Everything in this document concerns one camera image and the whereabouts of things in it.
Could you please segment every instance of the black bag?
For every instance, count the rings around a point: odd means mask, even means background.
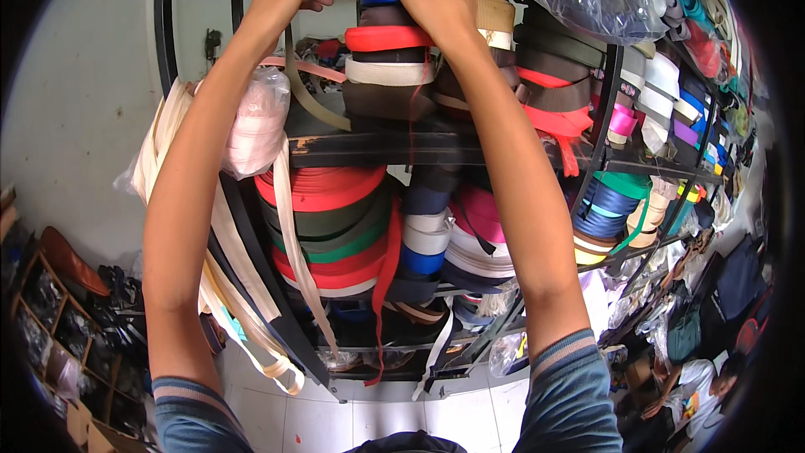
[[[699,349],[702,342],[700,306],[699,302],[689,304],[668,329],[668,358],[673,365],[683,364]]]

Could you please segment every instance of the blue shirt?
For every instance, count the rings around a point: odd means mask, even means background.
[[[232,410],[210,388],[173,377],[157,378],[153,388],[157,430],[167,453],[252,451]],[[395,436],[395,444],[423,439]],[[514,453],[619,452],[622,443],[609,400],[609,372],[592,331],[571,334],[537,357]]]

